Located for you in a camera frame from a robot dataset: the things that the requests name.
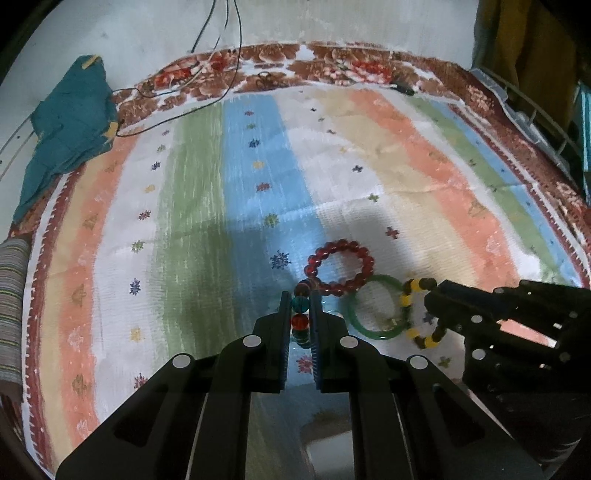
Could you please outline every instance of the bed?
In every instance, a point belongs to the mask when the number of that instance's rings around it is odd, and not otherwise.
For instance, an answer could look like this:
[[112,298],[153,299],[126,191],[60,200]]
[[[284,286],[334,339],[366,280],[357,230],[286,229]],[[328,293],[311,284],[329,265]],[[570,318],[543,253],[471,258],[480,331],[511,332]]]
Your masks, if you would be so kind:
[[[151,98],[163,85],[173,92]],[[33,233],[24,442],[50,474],[171,356],[213,355],[250,333],[326,242],[358,241],[375,273],[400,281],[590,287],[579,192],[455,64],[366,44],[260,44],[183,57],[113,100],[113,149],[57,179],[12,232]],[[330,258],[323,281],[358,270]],[[387,289],[357,297],[365,329],[393,328]],[[420,300],[412,322],[428,335],[436,319]],[[347,320],[347,302],[328,296],[324,309]],[[420,351],[406,335],[369,341],[399,358]],[[461,385],[461,337],[420,352]],[[253,399],[247,478],[306,478],[290,455],[301,432],[347,416],[346,397],[303,400],[311,373],[310,351],[291,342],[286,400]]]

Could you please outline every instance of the rolled striped fabric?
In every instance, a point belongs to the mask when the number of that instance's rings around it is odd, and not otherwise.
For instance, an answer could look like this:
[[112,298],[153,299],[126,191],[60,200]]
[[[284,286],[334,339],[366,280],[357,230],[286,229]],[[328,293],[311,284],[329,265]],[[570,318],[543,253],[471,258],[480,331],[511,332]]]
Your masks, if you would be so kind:
[[20,237],[0,244],[0,393],[22,401],[22,294],[31,252]]

